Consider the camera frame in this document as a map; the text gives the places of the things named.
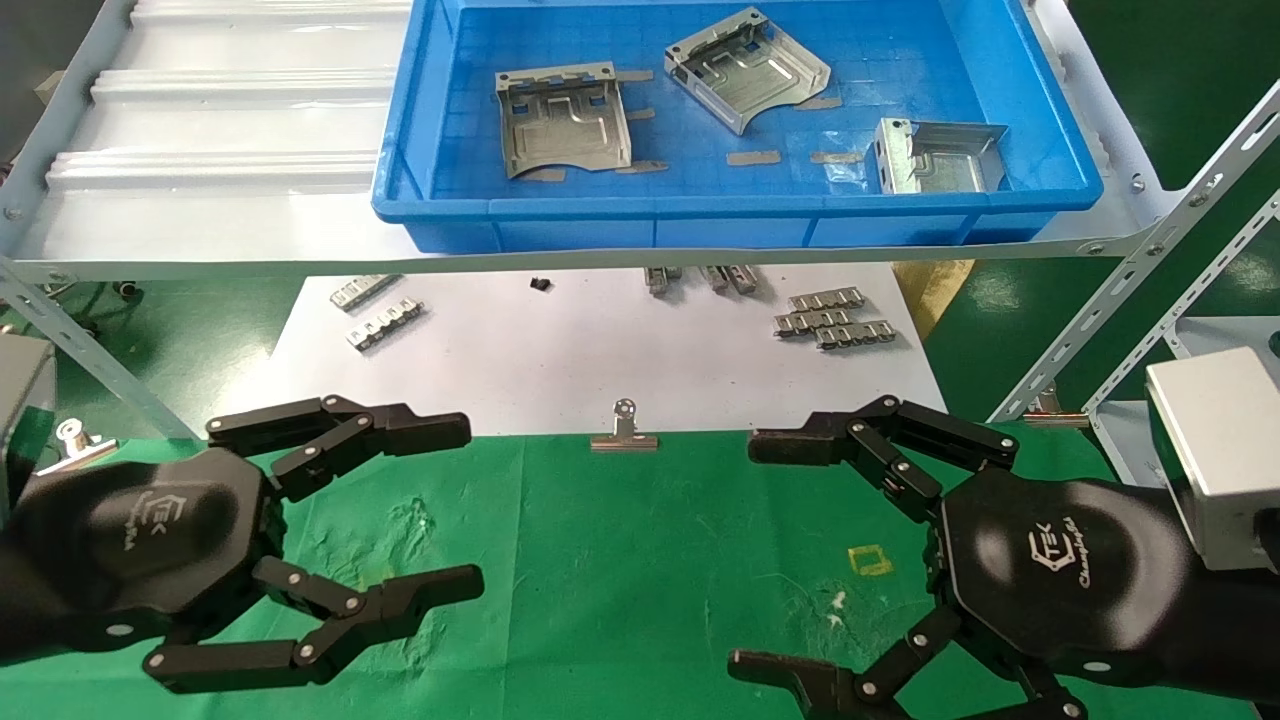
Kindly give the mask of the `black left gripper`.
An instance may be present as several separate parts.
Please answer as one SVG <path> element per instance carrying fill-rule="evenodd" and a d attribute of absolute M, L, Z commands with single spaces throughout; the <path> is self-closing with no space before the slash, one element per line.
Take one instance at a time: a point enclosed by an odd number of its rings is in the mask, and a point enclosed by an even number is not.
<path fill-rule="evenodd" d="M 174 694 L 324 685 L 365 650 L 415 635 L 434 609 L 483 596 L 475 564 L 356 591 L 276 559 L 287 530 L 278 498 L 300 502 L 380 455 L 462 448 L 466 414 L 329 395 L 215 416 L 207 437 L 216 448 L 178 462 L 28 483 L 3 528 L 4 655 L 109 652 L 178 634 L 143 662 Z M 243 459 L 283 450 L 268 478 Z M 193 641 L 227 629 L 264 592 L 319 626 L 300 641 Z"/>

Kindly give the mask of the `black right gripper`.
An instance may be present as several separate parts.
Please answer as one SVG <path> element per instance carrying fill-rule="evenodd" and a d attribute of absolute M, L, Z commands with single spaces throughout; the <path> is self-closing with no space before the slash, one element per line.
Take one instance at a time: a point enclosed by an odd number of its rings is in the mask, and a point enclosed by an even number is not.
<path fill-rule="evenodd" d="M 1018 447 L 1011 436 L 892 395 L 856 411 L 814 411 L 799 428 L 755 429 L 754 462 L 847 464 L 906 518 L 940 520 L 951 607 L 933 609 L 863 673 L 735 650 L 728 674 L 790 692 L 805 719 L 909 719 L 899 692 L 952 643 L 1027 697 L 972 719 L 1088 719 L 1048 669 L 1112 685 L 1183 682 L 1206 646 L 1204 570 L 1170 495 L 1027 479 L 1005 471 Z M 909 450 L 980 473 L 943 497 Z"/>

